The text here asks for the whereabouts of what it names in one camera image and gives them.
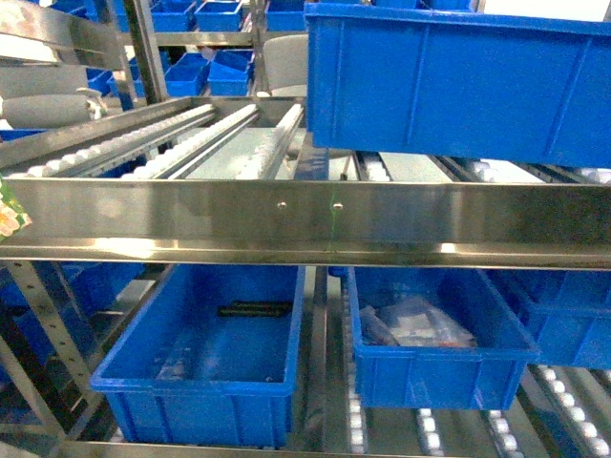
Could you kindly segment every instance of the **plastic bag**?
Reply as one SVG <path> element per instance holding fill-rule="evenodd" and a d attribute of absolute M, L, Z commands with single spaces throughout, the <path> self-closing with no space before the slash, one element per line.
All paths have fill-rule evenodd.
<path fill-rule="evenodd" d="M 361 327 L 367 345 L 399 346 L 389 328 L 375 316 L 375 308 L 368 305 L 360 311 Z"/>
<path fill-rule="evenodd" d="M 365 307 L 361 311 L 361 323 L 369 344 L 476 346 L 472 333 L 421 296 L 406 297 L 377 310 Z"/>

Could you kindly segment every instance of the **plastic storage bin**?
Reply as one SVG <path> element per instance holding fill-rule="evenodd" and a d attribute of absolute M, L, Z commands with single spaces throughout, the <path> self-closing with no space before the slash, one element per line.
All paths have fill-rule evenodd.
<path fill-rule="evenodd" d="M 320 0 L 321 3 L 344 3 L 347 5 L 360 5 L 361 0 Z"/>
<path fill-rule="evenodd" d="M 424 296 L 478 347 L 365 345 L 360 307 L 392 304 L 396 292 Z M 348 293 L 363 406 L 507 409 L 526 364 L 537 359 L 533 338 L 479 270 L 349 269 Z"/>
<path fill-rule="evenodd" d="M 490 271 L 541 364 L 611 369 L 611 272 Z"/>
<path fill-rule="evenodd" d="M 85 9 L 85 4 L 82 2 L 82 0 L 57 0 L 57 2 L 52 4 L 50 8 L 52 10 L 66 12 L 72 16 L 87 19 L 87 10 Z"/>
<path fill-rule="evenodd" d="M 116 296 L 137 277 L 144 265 L 138 262 L 62 262 L 66 280 L 87 316 L 113 304 Z M 8 307 L 28 307 L 15 283 L 0 289 Z"/>
<path fill-rule="evenodd" d="M 212 95 L 247 95 L 252 78 L 252 58 L 236 52 L 217 51 L 210 64 L 210 93 Z"/>
<path fill-rule="evenodd" d="M 321 3 L 305 18 L 315 146 L 611 167 L 609 23 Z"/>
<path fill-rule="evenodd" d="M 198 52 L 189 52 L 165 74 L 168 94 L 173 97 L 200 95 L 208 74 L 210 61 Z"/>
<path fill-rule="evenodd" d="M 99 69 L 87 69 L 87 82 L 91 89 L 100 91 L 102 95 L 107 95 L 111 91 L 108 80 L 113 76 L 112 72 Z"/>
<path fill-rule="evenodd" d="M 206 83 L 205 69 L 209 67 L 192 67 L 187 65 L 177 65 L 172 67 L 165 74 L 165 85 L 168 94 L 173 97 L 186 95 L 200 95 Z"/>
<path fill-rule="evenodd" d="M 375 6 L 382 8 L 413 9 L 418 6 L 418 0 L 375 0 Z"/>
<path fill-rule="evenodd" d="M 177 266 L 91 380 L 106 394 L 125 438 L 282 446 L 296 386 L 304 272 Z M 233 301 L 293 306 L 281 318 L 218 316 Z"/>
<path fill-rule="evenodd" d="M 168 57 L 167 52 L 160 52 L 159 58 L 161 59 L 161 67 L 165 72 L 170 69 L 170 58 Z M 134 57 L 130 60 L 130 71 L 132 72 L 132 78 L 134 79 L 134 88 L 136 89 L 136 95 L 138 97 L 144 96 L 144 85 L 142 84 L 142 80 L 140 79 L 140 69 L 137 67 L 136 58 Z M 115 78 L 113 76 L 108 80 L 108 86 L 111 89 L 111 93 L 115 97 L 118 97 L 118 89 L 116 87 Z"/>
<path fill-rule="evenodd" d="M 424 10 L 471 11 L 471 0 L 420 0 L 419 6 Z"/>
<path fill-rule="evenodd" d="M 304 31 L 304 0 L 270 0 L 265 9 L 269 31 Z"/>
<path fill-rule="evenodd" d="M 45 129 L 0 129 L 0 138 L 3 141 L 12 141 L 24 136 L 41 134 Z"/>
<path fill-rule="evenodd" d="M 242 27 L 241 2 L 208 1 L 195 11 L 200 31 L 239 31 Z"/>
<path fill-rule="evenodd" d="M 155 31 L 191 31 L 195 27 L 194 3 L 157 3 L 151 13 Z"/>

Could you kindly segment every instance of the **metal upright post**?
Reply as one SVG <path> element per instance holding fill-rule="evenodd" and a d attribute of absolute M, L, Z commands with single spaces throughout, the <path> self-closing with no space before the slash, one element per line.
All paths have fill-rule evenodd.
<path fill-rule="evenodd" d="M 134 79 L 130 71 L 130 63 L 127 61 L 125 49 L 121 40 L 121 33 L 118 29 L 116 21 L 114 0 L 94 0 L 97 17 L 102 24 L 111 24 L 115 27 L 115 37 L 118 43 L 119 58 L 121 59 L 121 70 L 113 69 L 113 78 L 116 82 L 118 97 L 121 101 L 121 108 L 124 112 L 134 108 L 134 98 L 136 98 L 136 89 L 134 88 Z"/>
<path fill-rule="evenodd" d="M 125 0 L 132 44 L 149 105 L 168 99 L 159 49 L 148 0 Z"/>
<path fill-rule="evenodd" d="M 0 364 L 11 376 L 44 430 L 64 437 L 74 425 L 74 416 L 47 377 L 28 341 L 13 321 L 6 306 L 0 304 Z"/>
<path fill-rule="evenodd" d="M 89 379 L 92 369 L 101 361 L 102 352 L 61 267 L 57 262 L 25 260 L 7 262 L 7 266 L 74 383 L 89 397 Z M 70 329 L 60 309 L 74 317 Z M 87 356 L 86 349 L 91 350 Z"/>
<path fill-rule="evenodd" d="M 263 60 L 263 33 L 267 30 L 265 0 L 250 0 L 252 20 L 252 47 L 255 53 L 255 87 L 257 91 L 269 92 L 265 61 Z"/>

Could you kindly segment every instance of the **metal frame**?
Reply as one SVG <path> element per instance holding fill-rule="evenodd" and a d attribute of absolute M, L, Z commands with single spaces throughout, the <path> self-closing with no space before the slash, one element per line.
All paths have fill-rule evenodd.
<path fill-rule="evenodd" d="M 239 130 L 249 122 L 251 125 L 275 126 L 290 107 L 302 104 L 303 99 L 196 97 L 166 102 L 84 126 L 84 132 L 77 137 L 70 136 L 78 132 L 78 129 L 71 128 L 32 137 L 17 146 L 7 145 L 4 151 L 9 155 L 5 167 L 18 169 L 33 161 L 74 152 L 83 145 L 96 144 L 144 123 L 206 103 L 215 105 L 221 117 L 255 103 L 256 122 L 254 118 L 248 118 L 238 126 Z M 297 122 L 291 124 L 290 132 Z M 223 142 L 234 133 L 236 126 L 226 125 L 215 141 Z M 24 148 L 23 145 L 27 145 L 27 151 L 31 153 L 20 159 L 16 153 L 19 148 Z M 281 152 L 285 142 L 278 145 Z M 200 148 L 194 149 L 193 155 L 200 154 Z M 187 157 L 185 164 L 197 159 L 195 156 Z M 372 157 L 383 162 L 375 153 L 357 155 L 362 178 L 369 178 L 365 159 Z M 442 165 L 449 163 L 444 158 L 438 162 Z M 311 135 L 307 135 L 295 172 L 298 181 L 11 179 L 10 186 L 35 224 L 0 244 L 0 259 L 15 260 L 11 272 L 26 292 L 34 311 L 37 306 L 43 307 L 38 310 L 38 317 L 56 344 L 62 362 L 76 364 L 68 367 L 75 381 L 79 377 L 86 378 L 85 372 L 76 371 L 85 367 L 89 370 L 95 361 L 79 353 L 76 345 L 61 349 L 70 345 L 61 344 L 69 337 L 66 337 L 67 330 L 56 323 L 56 305 L 61 302 L 57 295 L 70 298 L 72 303 L 74 298 L 53 264 L 24 260 L 302 263 L 321 266 L 545 265 L 611 269 L 611 210 L 606 205 L 611 198 L 611 187 L 458 182 L 466 179 L 464 172 L 467 168 L 457 160 L 451 163 L 451 168 L 446 167 L 456 181 L 450 184 L 315 182 L 327 178 L 327 165 L 328 150 L 316 148 Z M 386 170 L 391 179 L 388 167 Z M 177 177 L 174 172 L 167 176 Z M 134 202 L 144 203 L 136 208 Z M 83 214 L 90 217 L 83 220 Z M 55 272 L 53 285 L 43 284 L 38 273 L 43 269 Z M 3 363 L 11 366 L 11 375 L 20 381 L 20 386 L 30 396 L 30 404 L 42 406 L 37 413 L 47 419 L 47 431 L 59 431 L 60 435 L 69 433 L 69 440 L 62 441 L 53 451 L 53 456 L 356 456 L 361 449 L 354 448 L 353 455 L 324 453 L 326 441 L 322 425 L 326 419 L 326 400 L 321 392 L 324 394 L 327 390 L 322 374 L 327 371 L 328 320 L 324 267 L 317 269 L 317 278 L 308 384 L 311 391 L 305 421 L 306 442 L 309 448 L 318 451 L 316 453 L 78 442 L 74 439 L 86 431 L 89 419 L 104 408 L 100 397 L 89 398 L 85 413 L 74 427 L 71 423 L 62 425 L 57 421 L 61 408 L 51 408 L 51 401 L 33 384 L 35 377 L 24 377 L 32 355 L 11 359 L 11 354 L 16 351 L 7 350 L 8 342 L 14 341 L 13 337 L 7 338 L 9 331 L 1 334 L 0 357 Z M 30 394 L 26 390 L 32 386 L 36 389 Z M 85 384 L 79 386 L 81 391 L 87 391 Z M 356 413 L 359 413 L 356 420 L 360 418 L 363 427 L 363 411 Z M 417 421 L 422 423 L 422 437 L 427 432 L 424 417 L 430 416 L 420 412 L 417 417 Z M 350 431 L 356 431 L 358 423 L 354 423 Z"/>

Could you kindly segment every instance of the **metal shelving rack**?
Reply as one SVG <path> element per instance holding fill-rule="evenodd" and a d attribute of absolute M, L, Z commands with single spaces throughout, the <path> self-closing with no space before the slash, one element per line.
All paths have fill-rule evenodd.
<path fill-rule="evenodd" d="M 263 11 L 263 6 L 257 1 L 254 10 Z M 40 24 L 53 26 L 43 34 L 41 30 L 34 33 L 2 23 L 0 32 L 49 43 L 64 63 L 125 69 L 125 63 L 116 58 L 122 51 L 120 41 L 113 38 L 118 35 L 110 26 L 70 18 L 19 0 L 0 0 L 0 10 L 4 7 L 24 14 L 34 11 Z M 101 5 L 100 9 L 104 11 L 105 7 Z M 244 122 L 232 124 L 214 141 L 202 143 L 197 151 L 173 165 L 173 170 L 193 170 L 244 128 L 275 127 L 291 107 L 305 106 L 300 97 L 163 101 L 167 95 L 158 56 L 155 58 L 157 45 L 244 43 L 254 46 L 260 55 L 264 40 L 273 35 L 264 31 L 264 18 L 257 13 L 251 33 L 159 34 L 150 32 L 150 11 L 138 0 L 128 0 L 126 10 L 135 19 L 131 21 L 136 24 L 131 39 L 151 105 L 2 144 L 0 170 L 5 176 L 203 105 L 213 107 L 215 120 L 255 105 L 254 114 Z M 96 43 L 104 41 L 102 37 L 110 39 L 98 46 Z M 260 81 L 264 81 L 262 69 Z M 206 113 L 189 126 L 209 123 L 212 115 Z M 269 151 L 268 163 L 273 165 L 266 166 L 269 168 L 262 170 L 261 177 L 275 176 L 281 161 L 273 159 L 282 157 L 287 141 L 302 126 L 297 124 L 303 123 L 300 120 L 297 117 L 285 129 L 283 141 Z M 176 136 L 184 124 L 174 129 Z M 170 137 L 163 133 L 157 142 L 147 145 L 158 145 Z M 114 166 L 142 149 L 142 138 L 140 142 L 122 141 L 120 157 L 99 157 L 95 167 Z M 79 177 L 87 169 L 82 166 L 79 173 L 63 174 L 70 177 L 8 178 L 34 225 L 0 244 L 0 259 L 43 325 L 57 358 L 45 367 L 37 364 L 12 318 L 0 307 L 0 362 L 14 381 L 9 394 L 0 396 L 0 406 L 20 397 L 29 406 L 17 419 L 8 418 L 10 415 L 0 409 L 7 417 L 0 420 L 0 432 L 19 433 L 11 437 L 22 442 L 24 433 L 50 436 L 54 442 L 45 454 L 52 457 L 333 457 L 377 452 L 388 437 L 385 434 L 390 434 L 386 429 L 397 428 L 400 417 L 398 423 L 404 429 L 399 436 L 406 456 L 448 456 L 458 449 L 458 443 L 468 442 L 462 436 L 476 438 L 475 456 L 608 455 L 608 451 L 603 453 L 603 443 L 611 439 L 611 398 L 607 395 L 611 379 L 600 371 L 534 366 L 526 374 L 514 408 L 505 413 L 491 411 L 479 416 L 466 411 L 361 408 L 353 387 L 346 291 L 339 280 L 327 276 L 326 266 L 611 269 L 611 209 L 606 203 L 611 187 L 577 180 L 566 169 L 532 166 L 523 168 L 550 183 L 476 183 L 470 182 L 475 176 L 464 161 L 447 157 L 431 160 L 453 182 L 367 182 L 368 161 L 379 161 L 389 180 L 392 169 L 380 155 L 363 152 L 354 153 L 351 162 L 360 181 L 329 181 L 328 151 L 315 148 L 309 135 L 296 160 L 293 180 L 95 179 Z M 82 322 L 80 331 L 97 341 L 93 352 L 79 347 L 57 312 L 57 305 L 66 298 L 79 310 L 56 264 L 61 260 L 138 260 L 151 265 L 147 278 L 153 282 L 147 283 L 138 301 L 102 317 L 104 323 Z M 90 391 L 89 375 L 172 269 L 172 263 L 178 262 L 318 266 L 308 270 L 307 313 L 311 320 L 302 336 L 306 351 L 300 356 L 302 383 L 296 398 L 303 402 L 295 413 L 301 420 L 296 421 L 296 432 L 286 449 L 127 444 L 115 436 L 113 416 L 103 397 Z M 162 267 L 156 271 L 154 264 Z M 347 340 L 342 340 L 342 332 Z M 555 383 L 559 381 L 561 392 Z M 579 401 L 583 420 L 567 415 L 562 403 L 566 397 L 559 397 L 562 393 Z M 23 407 L 23 400 L 18 406 Z M 597 433 L 593 436 L 591 427 L 584 423 L 596 424 Z M 514 438 L 515 447 L 509 436 Z"/>

